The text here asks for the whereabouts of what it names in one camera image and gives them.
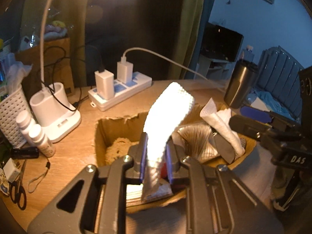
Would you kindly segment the white embossed paper towel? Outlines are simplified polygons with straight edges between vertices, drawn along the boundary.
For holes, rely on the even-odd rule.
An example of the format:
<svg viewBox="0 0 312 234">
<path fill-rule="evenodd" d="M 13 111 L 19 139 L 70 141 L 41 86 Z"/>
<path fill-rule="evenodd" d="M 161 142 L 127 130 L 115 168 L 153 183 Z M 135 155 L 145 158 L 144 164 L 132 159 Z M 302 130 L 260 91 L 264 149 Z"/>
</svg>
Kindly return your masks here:
<svg viewBox="0 0 312 234">
<path fill-rule="evenodd" d="M 157 192 L 166 143 L 194 104 L 194 97 L 179 83 L 172 82 L 151 106 L 143 127 L 148 141 L 142 199 Z"/>
</svg>

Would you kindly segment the brown paper bag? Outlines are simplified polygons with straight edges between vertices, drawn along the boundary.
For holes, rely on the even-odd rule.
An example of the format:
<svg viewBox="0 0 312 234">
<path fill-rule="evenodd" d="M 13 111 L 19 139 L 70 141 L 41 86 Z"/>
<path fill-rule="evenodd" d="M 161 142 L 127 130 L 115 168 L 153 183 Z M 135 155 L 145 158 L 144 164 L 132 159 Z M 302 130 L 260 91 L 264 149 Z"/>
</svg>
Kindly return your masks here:
<svg viewBox="0 0 312 234">
<path fill-rule="evenodd" d="M 38 46 L 15 53 L 17 61 L 31 65 L 32 70 L 22 81 L 27 100 L 41 90 L 40 49 Z M 50 85 L 60 82 L 68 96 L 74 94 L 74 81 L 70 66 L 70 39 L 68 37 L 44 44 L 44 81 Z"/>
</svg>

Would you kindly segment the blue patterned blanket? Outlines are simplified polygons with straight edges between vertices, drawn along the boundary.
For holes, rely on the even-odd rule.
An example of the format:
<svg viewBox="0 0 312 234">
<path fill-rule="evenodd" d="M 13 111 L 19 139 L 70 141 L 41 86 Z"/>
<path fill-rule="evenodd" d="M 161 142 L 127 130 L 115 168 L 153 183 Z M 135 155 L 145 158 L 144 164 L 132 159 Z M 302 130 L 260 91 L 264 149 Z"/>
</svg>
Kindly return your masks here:
<svg viewBox="0 0 312 234">
<path fill-rule="evenodd" d="M 282 104 L 275 100 L 273 96 L 267 91 L 252 89 L 245 100 L 248 104 L 255 108 L 257 108 L 256 103 L 258 101 L 262 101 L 263 104 L 260 104 L 261 107 L 258 107 L 258 109 L 272 111 L 278 113 L 279 115 L 283 115 L 284 117 L 292 119 L 293 121 L 296 121 L 298 123 L 301 122 L 300 117 L 295 118 L 289 112 L 289 110 L 287 110 L 287 108 L 285 108 Z"/>
</svg>

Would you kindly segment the white power strip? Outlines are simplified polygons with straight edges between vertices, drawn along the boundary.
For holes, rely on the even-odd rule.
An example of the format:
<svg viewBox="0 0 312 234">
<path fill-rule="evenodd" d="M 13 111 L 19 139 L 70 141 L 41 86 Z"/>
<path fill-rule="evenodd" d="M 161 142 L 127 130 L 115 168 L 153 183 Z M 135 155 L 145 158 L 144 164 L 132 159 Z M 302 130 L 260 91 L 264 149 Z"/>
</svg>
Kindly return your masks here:
<svg viewBox="0 0 312 234">
<path fill-rule="evenodd" d="M 101 112 L 112 108 L 113 106 L 121 103 L 122 101 L 132 97 L 133 95 L 142 92 L 143 90 L 152 86 L 152 78 L 140 72 L 133 72 L 132 80 L 126 84 L 121 83 L 117 79 L 114 80 L 115 95 L 112 99 L 105 100 L 97 92 L 97 88 L 88 91 L 90 105 L 98 108 Z"/>
</svg>

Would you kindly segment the stainless steel tumbler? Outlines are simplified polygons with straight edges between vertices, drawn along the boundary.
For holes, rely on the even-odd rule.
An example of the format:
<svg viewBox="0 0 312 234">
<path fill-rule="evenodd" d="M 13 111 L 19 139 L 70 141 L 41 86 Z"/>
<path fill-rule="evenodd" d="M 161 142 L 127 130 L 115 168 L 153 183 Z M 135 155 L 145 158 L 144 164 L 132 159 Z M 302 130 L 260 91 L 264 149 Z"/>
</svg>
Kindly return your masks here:
<svg viewBox="0 0 312 234">
<path fill-rule="evenodd" d="M 255 85 L 259 67 L 250 61 L 239 59 L 232 72 L 224 101 L 230 108 L 238 109 Z"/>
</svg>

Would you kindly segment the white desk lamp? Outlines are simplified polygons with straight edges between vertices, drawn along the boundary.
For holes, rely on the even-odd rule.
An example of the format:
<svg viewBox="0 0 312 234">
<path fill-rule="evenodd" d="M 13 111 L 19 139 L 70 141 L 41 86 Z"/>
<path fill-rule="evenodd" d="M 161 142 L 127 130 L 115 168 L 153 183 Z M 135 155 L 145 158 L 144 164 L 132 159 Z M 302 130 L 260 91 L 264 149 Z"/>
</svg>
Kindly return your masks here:
<svg viewBox="0 0 312 234">
<path fill-rule="evenodd" d="M 77 128 L 81 122 L 81 114 L 69 103 L 64 85 L 53 83 L 55 90 L 44 81 L 44 32 L 48 11 L 53 0 L 47 0 L 42 14 L 40 26 L 40 83 L 41 90 L 30 99 L 31 109 L 43 131 L 52 142 L 58 142 Z"/>
</svg>

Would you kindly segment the clear plastic water bottle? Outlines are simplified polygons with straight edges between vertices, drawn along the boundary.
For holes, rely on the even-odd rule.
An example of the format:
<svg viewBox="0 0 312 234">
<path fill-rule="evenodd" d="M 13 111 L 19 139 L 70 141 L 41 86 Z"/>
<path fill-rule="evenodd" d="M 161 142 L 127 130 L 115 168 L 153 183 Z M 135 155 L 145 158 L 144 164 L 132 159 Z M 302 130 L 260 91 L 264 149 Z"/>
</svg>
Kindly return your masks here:
<svg viewBox="0 0 312 234">
<path fill-rule="evenodd" d="M 247 45 L 246 48 L 242 50 L 240 58 L 248 62 L 253 62 L 254 59 L 253 47 L 251 45 Z"/>
</svg>

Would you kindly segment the white pill bottle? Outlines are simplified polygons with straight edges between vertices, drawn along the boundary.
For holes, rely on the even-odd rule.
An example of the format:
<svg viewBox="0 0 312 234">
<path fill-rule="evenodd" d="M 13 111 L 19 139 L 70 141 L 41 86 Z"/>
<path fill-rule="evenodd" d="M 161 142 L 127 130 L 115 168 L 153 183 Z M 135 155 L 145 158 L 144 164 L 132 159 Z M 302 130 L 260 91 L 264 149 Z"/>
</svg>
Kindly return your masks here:
<svg viewBox="0 0 312 234">
<path fill-rule="evenodd" d="M 55 154 L 56 149 L 52 141 L 45 134 L 43 128 L 39 124 L 33 125 L 28 131 L 28 135 L 43 155 L 46 157 L 52 157 Z"/>
<path fill-rule="evenodd" d="M 31 146 L 35 146 L 34 142 L 28 134 L 32 126 L 36 124 L 32 115 L 27 110 L 23 110 L 17 115 L 16 123 L 19 126 L 21 134 L 27 140 L 27 142 Z"/>
</svg>

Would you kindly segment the black scissors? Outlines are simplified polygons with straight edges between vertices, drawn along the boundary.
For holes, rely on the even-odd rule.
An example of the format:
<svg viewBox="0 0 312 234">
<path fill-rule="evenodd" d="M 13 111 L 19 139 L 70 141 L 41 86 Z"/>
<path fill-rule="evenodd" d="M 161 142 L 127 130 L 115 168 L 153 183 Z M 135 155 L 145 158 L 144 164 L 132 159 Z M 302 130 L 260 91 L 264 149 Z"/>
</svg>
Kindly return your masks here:
<svg viewBox="0 0 312 234">
<path fill-rule="evenodd" d="M 27 196 L 22 184 L 26 164 L 27 160 L 23 162 L 21 171 L 17 179 L 10 185 L 10 199 L 22 211 L 24 211 L 27 207 Z"/>
</svg>

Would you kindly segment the white plastic basket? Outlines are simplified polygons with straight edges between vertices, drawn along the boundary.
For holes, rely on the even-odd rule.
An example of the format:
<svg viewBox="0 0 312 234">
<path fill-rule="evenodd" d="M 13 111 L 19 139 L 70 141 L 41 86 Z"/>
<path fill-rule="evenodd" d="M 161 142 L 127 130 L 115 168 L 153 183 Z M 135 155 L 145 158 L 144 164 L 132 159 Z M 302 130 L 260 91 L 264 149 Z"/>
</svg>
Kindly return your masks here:
<svg viewBox="0 0 312 234">
<path fill-rule="evenodd" d="M 27 142 L 16 123 L 17 115 L 23 110 L 31 112 L 22 85 L 19 85 L 14 93 L 1 101 L 1 132 L 14 148 Z"/>
</svg>

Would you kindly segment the grey padded headboard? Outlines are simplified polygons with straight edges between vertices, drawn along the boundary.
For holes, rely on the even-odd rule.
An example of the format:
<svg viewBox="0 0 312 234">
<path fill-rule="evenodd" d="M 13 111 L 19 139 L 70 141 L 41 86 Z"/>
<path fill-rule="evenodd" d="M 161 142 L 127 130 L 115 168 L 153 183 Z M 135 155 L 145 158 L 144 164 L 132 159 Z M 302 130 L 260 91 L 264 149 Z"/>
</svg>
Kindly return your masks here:
<svg viewBox="0 0 312 234">
<path fill-rule="evenodd" d="M 304 67 L 282 47 L 264 50 L 259 61 L 256 86 L 290 108 L 301 102 L 298 72 Z"/>
</svg>

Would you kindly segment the brown teddy bear plush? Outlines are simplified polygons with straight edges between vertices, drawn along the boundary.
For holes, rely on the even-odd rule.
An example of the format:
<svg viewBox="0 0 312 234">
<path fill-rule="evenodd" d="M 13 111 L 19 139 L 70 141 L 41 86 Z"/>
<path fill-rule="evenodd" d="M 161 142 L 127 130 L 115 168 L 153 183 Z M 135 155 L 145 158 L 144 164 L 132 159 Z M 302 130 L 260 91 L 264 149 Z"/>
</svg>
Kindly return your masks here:
<svg viewBox="0 0 312 234">
<path fill-rule="evenodd" d="M 117 138 L 111 146 L 106 149 L 104 163 L 112 164 L 116 159 L 126 155 L 129 148 L 136 143 L 131 142 L 128 138 Z"/>
</svg>

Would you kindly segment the black computer monitor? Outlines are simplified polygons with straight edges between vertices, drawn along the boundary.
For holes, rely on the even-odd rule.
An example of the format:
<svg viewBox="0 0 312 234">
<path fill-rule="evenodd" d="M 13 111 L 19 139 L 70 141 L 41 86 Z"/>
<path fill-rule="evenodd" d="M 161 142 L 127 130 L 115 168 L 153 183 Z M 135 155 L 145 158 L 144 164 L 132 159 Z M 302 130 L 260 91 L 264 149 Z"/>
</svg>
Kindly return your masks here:
<svg viewBox="0 0 312 234">
<path fill-rule="evenodd" d="M 239 32 L 207 23 L 200 53 L 207 58 L 234 62 L 238 57 L 243 40 L 244 36 Z"/>
</svg>

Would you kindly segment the brown cardboard box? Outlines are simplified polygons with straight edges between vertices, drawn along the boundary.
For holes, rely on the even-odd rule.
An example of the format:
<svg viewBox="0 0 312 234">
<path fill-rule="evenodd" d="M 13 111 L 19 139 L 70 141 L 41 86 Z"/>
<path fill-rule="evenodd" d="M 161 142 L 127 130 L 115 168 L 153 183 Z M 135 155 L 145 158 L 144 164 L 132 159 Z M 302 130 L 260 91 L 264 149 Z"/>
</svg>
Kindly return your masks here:
<svg viewBox="0 0 312 234">
<path fill-rule="evenodd" d="M 183 120 L 181 126 L 194 123 L 207 124 L 199 115 L 202 108 L 203 106 L 201 105 L 194 105 L 194 108 Z M 95 151 L 98 166 L 105 166 L 106 149 L 117 138 L 128 138 L 131 142 L 136 143 L 135 145 L 139 143 L 147 115 L 147 112 L 141 112 L 133 117 L 104 118 L 98 121 L 95 134 Z M 219 155 L 203 164 L 216 167 L 225 163 L 225 160 Z M 160 180 L 160 187 L 157 193 L 149 196 L 145 201 L 141 200 L 142 188 L 142 185 L 130 185 L 127 187 L 126 209 L 128 212 L 133 213 L 148 208 L 165 207 L 186 197 L 186 189 L 170 186 L 164 179 Z"/>
</svg>

